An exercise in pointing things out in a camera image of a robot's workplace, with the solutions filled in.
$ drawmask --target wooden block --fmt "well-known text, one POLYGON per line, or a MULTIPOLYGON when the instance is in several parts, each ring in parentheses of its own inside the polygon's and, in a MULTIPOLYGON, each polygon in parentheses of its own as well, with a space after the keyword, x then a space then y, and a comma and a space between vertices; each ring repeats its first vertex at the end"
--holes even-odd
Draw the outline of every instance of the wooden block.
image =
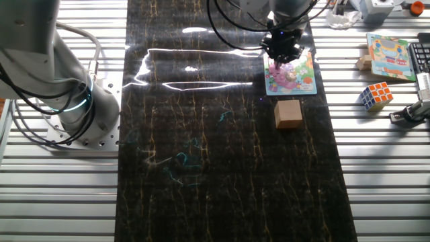
POLYGON ((299 100, 278 101, 275 107, 276 128, 298 128, 302 125, 299 100))
POLYGON ((0 98, 0 117, 3 112, 3 107, 5 106, 5 100, 0 98))
POLYGON ((372 65, 372 57, 370 54, 361 57, 360 60, 362 61, 363 65, 372 65))
POLYGON ((363 63, 363 61, 361 60, 361 58, 360 59, 358 59, 358 61, 356 62, 356 64, 355 64, 356 66, 357 66, 357 68, 360 70, 360 71, 368 71, 368 70, 370 70, 370 68, 372 67, 372 64, 370 64, 370 65, 365 65, 364 63, 363 63))

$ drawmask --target picture book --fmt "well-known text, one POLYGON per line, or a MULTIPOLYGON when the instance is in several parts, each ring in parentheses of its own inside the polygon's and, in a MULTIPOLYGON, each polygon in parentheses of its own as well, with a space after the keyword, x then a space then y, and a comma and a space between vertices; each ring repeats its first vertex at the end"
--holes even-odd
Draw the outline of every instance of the picture book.
POLYGON ((373 74, 416 81, 406 40, 369 33, 367 38, 373 74))
POLYGON ((266 93, 268 95, 316 94, 312 54, 303 53, 298 60, 276 68, 274 60, 264 54, 266 93))

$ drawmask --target keyboard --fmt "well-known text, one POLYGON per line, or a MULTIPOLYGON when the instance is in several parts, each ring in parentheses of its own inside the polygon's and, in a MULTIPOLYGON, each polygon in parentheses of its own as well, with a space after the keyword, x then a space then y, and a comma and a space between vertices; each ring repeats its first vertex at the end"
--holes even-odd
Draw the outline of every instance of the keyboard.
POLYGON ((409 48, 415 73, 418 74, 424 72, 423 65, 425 61, 430 65, 430 43, 412 43, 409 48))

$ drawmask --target gray robot arm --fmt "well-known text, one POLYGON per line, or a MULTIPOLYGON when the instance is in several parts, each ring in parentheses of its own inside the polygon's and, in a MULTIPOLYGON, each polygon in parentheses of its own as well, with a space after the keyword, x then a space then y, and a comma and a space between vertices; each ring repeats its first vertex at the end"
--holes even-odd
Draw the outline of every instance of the gray robot arm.
MULTIPOLYGON (((44 96, 59 95, 78 85, 82 91, 41 100, 59 110, 73 95, 67 109, 58 115, 69 134, 81 127, 86 115, 92 113, 89 109, 94 109, 92 122, 80 138, 93 140, 114 127, 119 105, 111 93, 97 85, 62 41, 56 31, 59 7, 60 0, 0 1, 0 65, 5 72, 0 78, 7 76, 17 88, 44 96), (90 104, 86 88, 90 91, 90 104)), ((0 97, 19 99, 4 81, 0 81, 0 97)))

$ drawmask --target rubik's cube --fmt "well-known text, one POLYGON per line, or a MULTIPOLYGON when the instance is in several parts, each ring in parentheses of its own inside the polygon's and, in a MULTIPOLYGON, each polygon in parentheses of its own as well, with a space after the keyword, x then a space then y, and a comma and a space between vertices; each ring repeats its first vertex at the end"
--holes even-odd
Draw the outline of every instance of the rubik's cube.
POLYGON ((391 91, 385 82, 366 87, 360 94, 360 98, 367 111, 381 110, 393 100, 391 91))

